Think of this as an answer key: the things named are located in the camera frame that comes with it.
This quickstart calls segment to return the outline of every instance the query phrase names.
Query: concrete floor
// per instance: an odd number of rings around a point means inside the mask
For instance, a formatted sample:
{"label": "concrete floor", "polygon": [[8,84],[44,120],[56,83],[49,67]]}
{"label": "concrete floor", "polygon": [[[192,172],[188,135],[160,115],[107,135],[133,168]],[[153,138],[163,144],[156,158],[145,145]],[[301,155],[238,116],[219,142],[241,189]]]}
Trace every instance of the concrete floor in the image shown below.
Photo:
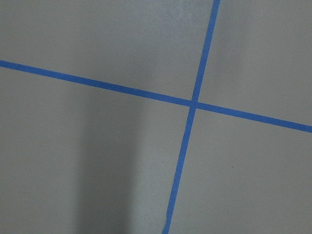
{"label": "concrete floor", "polygon": [[[0,59],[187,102],[212,5],[4,0]],[[169,233],[312,230],[311,11],[221,1],[199,102],[306,127],[197,109]],[[17,70],[0,68],[0,233],[162,233],[190,105]]]}

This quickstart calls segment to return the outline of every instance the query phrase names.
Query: gray square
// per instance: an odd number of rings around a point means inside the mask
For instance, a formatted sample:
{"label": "gray square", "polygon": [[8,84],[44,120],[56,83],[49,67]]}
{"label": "gray square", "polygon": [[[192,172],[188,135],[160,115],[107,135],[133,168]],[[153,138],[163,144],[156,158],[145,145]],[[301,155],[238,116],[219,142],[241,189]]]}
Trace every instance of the gray square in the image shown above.
{"label": "gray square", "polygon": [[170,233],[310,233],[311,139],[197,110]]}
{"label": "gray square", "polygon": [[188,108],[0,74],[0,233],[161,233]]}
{"label": "gray square", "polygon": [[0,59],[190,99],[212,0],[2,1]]}
{"label": "gray square", "polygon": [[221,1],[199,100],[312,125],[312,1]]}

